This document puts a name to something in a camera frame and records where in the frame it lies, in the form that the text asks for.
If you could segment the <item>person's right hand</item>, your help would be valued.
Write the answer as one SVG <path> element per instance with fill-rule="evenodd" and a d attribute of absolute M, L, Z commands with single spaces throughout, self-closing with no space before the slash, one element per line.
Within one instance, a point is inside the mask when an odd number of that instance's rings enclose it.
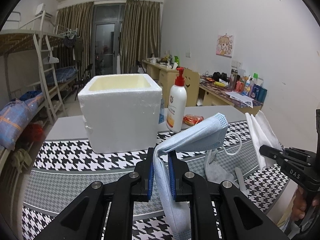
<path fill-rule="evenodd" d="M 293 200 L 292 212 L 291 212 L 291 219 L 293 221 L 298 221 L 305 217 L 306 211 L 306 201 L 303 197 L 304 190 L 298 186 L 295 198 Z"/>

